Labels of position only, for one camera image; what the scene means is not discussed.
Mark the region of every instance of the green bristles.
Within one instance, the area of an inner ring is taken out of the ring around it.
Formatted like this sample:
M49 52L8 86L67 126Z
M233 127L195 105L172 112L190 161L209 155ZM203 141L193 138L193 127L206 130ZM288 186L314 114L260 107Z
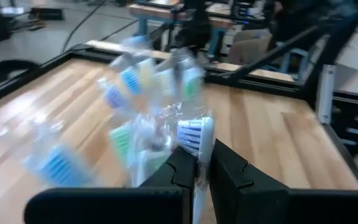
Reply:
M128 150L131 146L131 126L124 124L109 133L110 145L114 146L115 152L120 160L125 164L127 161Z
M201 85L201 80L198 77L188 80L185 86L183 87L185 99L193 100L194 98L196 98L200 94L200 85Z

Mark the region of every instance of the black chair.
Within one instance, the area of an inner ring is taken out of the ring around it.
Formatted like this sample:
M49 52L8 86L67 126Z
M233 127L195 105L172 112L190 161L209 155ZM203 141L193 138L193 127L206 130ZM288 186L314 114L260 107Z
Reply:
M26 60L3 60L0 61L0 83L9 79L12 72L21 70L36 70L40 65Z

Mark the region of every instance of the cable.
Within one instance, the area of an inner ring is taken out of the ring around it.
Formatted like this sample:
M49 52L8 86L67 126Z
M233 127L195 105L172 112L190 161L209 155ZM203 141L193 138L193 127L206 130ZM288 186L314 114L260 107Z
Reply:
M9 0L11 7L16 7L16 0Z
M66 51L67 45L70 42L70 39L73 37L75 31L78 30L78 28L80 28L80 26L82 26L82 24L84 24L84 22L86 22L102 5L104 5L104 3L106 3L108 0L103 0L99 3L98 6L95 7L95 9L93 9L93 11L91 11L74 29L73 31L68 35L68 37L66 38L66 41L63 45L62 48L62 53L64 53Z
M123 31L124 29L126 29L126 28L128 28L129 26L135 24L135 23L138 22L138 21L139 21L139 20L137 19L137 20L135 20L135 21L132 21L132 22L126 24L125 26L123 26L123 27L121 27L120 29L114 31L113 33L111 33L111 34L109 34L109 35L103 37L102 39L100 39L100 41L107 40L107 39L110 38L111 36L118 34L119 32Z

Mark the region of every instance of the workbench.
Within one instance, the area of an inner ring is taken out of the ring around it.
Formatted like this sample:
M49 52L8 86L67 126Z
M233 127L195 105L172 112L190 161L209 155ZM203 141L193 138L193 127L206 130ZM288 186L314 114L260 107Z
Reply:
M178 0L153 0L152 3L161 4L161 5L168 5L173 6L175 5ZM207 12L214 12L214 13L222 13L222 14L229 14L228 10L221 10L222 7L220 7L221 4L213 4L209 8L206 9ZM141 6L139 4L133 4L129 6L129 11L131 14L139 19L139 31L138 34L140 35L147 35L147 21L153 20L153 21L160 21L160 22L167 22L171 23L172 15L169 9L161 9L157 7L152 6ZM180 13L178 15L179 21L186 20L187 15L185 12ZM219 40L219 33L225 32L232 26L232 21L230 19L223 19L218 17L209 17L209 21L212 26L212 38L209 42L209 49L208 54L213 55L215 52L215 49L218 44Z
M107 50L119 51L106 42L87 46L100 50L100 58ZM153 52L153 57L166 59L169 53ZM105 63L64 58L47 62L40 70L44 75L0 99L0 131L25 132L21 124L37 116L63 121L62 140L93 166L106 187L121 187L126 174L108 140L112 110L96 84L116 73ZM286 74L265 70L253 75L291 81ZM291 188L358 190L355 175L304 101L213 84L205 85L204 97L215 117L216 138L261 171ZM22 223L25 204L46 186L9 150L0 143L0 223ZM202 223L216 222L210 196L208 200Z

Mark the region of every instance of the table leg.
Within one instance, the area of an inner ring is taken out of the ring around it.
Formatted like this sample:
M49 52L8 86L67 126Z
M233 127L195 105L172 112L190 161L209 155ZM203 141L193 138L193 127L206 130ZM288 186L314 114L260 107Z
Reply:
M147 35L147 19L139 18L139 30L138 35Z
M216 45L218 44L219 41L219 32L221 31L224 31L224 29L218 29L218 28L212 29L212 39L211 42L209 43L209 49L208 49L208 56L211 58L214 57Z

